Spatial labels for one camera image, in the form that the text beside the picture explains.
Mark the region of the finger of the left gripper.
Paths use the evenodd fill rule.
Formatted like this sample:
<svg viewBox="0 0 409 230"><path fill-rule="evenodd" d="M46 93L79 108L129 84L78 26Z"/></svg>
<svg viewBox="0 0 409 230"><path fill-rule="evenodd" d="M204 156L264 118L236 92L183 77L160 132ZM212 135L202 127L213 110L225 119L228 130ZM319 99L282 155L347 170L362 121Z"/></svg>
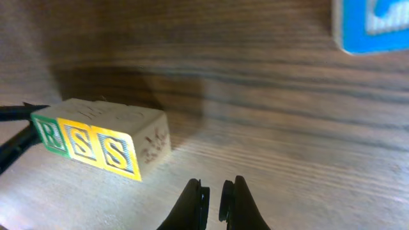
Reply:
<svg viewBox="0 0 409 230"><path fill-rule="evenodd" d="M46 108L47 105L23 105L1 106L0 121L30 120L33 112Z"/></svg>
<svg viewBox="0 0 409 230"><path fill-rule="evenodd" d="M1 173L5 172L30 147L39 144L40 137L30 124L1 145Z"/></svg>

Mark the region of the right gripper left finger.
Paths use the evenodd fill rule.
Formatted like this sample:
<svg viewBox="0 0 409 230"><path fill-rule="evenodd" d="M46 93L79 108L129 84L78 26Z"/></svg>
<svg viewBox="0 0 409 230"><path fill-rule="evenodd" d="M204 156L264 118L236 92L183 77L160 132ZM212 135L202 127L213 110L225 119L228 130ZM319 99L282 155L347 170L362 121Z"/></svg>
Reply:
<svg viewBox="0 0 409 230"><path fill-rule="evenodd" d="M157 230L205 230L209 201L210 188L203 187L201 180L190 179Z"/></svg>

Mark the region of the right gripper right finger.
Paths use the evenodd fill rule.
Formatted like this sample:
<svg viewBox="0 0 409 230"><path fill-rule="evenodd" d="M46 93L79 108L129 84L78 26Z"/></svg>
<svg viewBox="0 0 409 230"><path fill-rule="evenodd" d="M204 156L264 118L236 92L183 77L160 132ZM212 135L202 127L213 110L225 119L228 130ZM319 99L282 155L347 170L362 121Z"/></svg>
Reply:
<svg viewBox="0 0 409 230"><path fill-rule="evenodd" d="M270 230L243 176L236 176L235 181L224 182L219 220L227 223L227 230Z"/></svg>

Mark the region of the green R block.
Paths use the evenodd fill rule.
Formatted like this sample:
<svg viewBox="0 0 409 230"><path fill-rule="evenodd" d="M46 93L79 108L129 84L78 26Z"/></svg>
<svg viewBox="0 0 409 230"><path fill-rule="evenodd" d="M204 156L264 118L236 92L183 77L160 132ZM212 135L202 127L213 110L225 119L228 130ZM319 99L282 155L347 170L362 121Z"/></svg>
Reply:
<svg viewBox="0 0 409 230"><path fill-rule="evenodd" d="M84 113L92 102L71 98L59 104L48 106L31 114L31 119L45 148L53 153L70 158L65 138L58 125L58 118L88 118Z"/></svg>

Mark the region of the yellow S block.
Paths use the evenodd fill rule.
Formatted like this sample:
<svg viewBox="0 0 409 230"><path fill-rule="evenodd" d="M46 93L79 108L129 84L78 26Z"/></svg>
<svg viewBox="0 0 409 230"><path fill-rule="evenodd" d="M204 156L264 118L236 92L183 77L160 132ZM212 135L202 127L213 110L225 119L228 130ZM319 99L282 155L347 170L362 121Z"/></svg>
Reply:
<svg viewBox="0 0 409 230"><path fill-rule="evenodd" d="M69 99L57 106L58 125L66 139L70 157L86 164L102 168L103 156L93 145L96 135L92 125L105 115L123 107L118 103Z"/></svg>

